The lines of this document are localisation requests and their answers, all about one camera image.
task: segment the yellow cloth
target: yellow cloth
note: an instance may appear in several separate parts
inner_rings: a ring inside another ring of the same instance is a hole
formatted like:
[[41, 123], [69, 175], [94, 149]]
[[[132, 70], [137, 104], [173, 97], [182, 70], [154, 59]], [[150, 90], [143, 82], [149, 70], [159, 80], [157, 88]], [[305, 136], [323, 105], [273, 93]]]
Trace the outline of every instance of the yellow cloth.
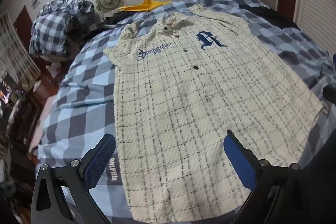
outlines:
[[171, 1], [156, 1], [156, 0], [144, 0], [142, 4], [136, 6], [124, 6], [120, 7], [120, 11], [151, 11], [162, 5], [171, 3]]

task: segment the silver bolt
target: silver bolt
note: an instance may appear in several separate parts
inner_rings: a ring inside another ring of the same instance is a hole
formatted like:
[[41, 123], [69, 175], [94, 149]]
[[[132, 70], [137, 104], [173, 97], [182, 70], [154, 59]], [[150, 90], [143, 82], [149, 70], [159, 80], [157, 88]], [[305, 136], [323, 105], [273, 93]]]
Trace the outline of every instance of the silver bolt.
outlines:
[[265, 159], [262, 159], [262, 160], [260, 160], [259, 162], [260, 162], [260, 164], [261, 164], [262, 166], [267, 166], [267, 165], [269, 164], [269, 162], [268, 162], [267, 160], [265, 160]]
[[42, 164], [41, 165], [41, 170], [46, 170], [48, 168], [48, 165], [47, 164]]
[[77, 166], [79, 164], [79, 160], [73, 160], [72, 162], [71, 162], [71, 166], [72, 167], [75, 167], [75, 166]]
[[299, 170], [300, 167], [298, 164], [292, 164], [292, 168], [295, 169], [295, 170]]

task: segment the mattress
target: mattress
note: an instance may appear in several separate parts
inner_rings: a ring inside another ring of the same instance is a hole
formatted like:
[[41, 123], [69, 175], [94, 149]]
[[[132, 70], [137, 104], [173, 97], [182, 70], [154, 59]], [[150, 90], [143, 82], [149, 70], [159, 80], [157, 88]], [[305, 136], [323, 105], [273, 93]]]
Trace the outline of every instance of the mattress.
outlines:
[[[121, 27], [100, 33], [84, 46], [63, 80], [50, 115], [44, 122], [37, 171], [44, 163], [57, 167], [80, 159], [105, 133], [116, 134], [113, 97], [115, 65], [103, 54], [103, 50], [116, 45], [124, 24], [140, 21], [137, 36], [141, 36], [148, 33], [163, 14], [170, 16], [178, 11], [187, 16], [193, 15], [188, 8], [195, 4], [245, 19], [251, 33], [278, 54], [323, 102], [323, 111], [309, 134], [299, 164], [303, 168], [310, 162], [336, 127], [336, 107], [322, 98], [324, 86], [336, 85], [335, 66], [328, 53], [299, 29], [280, 29], [239, 8], [239, 5], [266, 7], [259, 0], [184, 0], [126, 18], [120, 22], [123, 24]], [[71, 210], [76, 211], [68, 189], [63, 191]], [[114, 224], [139, 223], [133, 220], [127, 205], [120, 177], [118, 148], [90, 194]], [[229, 222], [237, 210], [202, 222]]]

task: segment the lace curtain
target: lace curtain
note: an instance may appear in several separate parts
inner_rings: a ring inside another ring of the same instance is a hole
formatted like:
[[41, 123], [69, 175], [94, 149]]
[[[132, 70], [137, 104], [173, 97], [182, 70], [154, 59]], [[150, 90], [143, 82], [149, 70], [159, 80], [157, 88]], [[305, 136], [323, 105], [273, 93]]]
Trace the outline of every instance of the lace curtain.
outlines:
[[25, 91], [41, 72], [21, 43], [8, 13], [0, 15], [0, 79], [7, 72]]

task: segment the white plastic bag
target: white plastic bag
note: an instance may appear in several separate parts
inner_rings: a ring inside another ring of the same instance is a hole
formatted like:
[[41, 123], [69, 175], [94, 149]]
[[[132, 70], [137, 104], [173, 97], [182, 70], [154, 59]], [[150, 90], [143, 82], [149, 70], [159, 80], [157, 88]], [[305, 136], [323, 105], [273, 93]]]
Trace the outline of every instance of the white plastic bag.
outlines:
[[45, 68], [50, 72], [51, 77], [55, 78], [62, 70], [61, 63], [52, 63], [51, 66], [45, 66]]

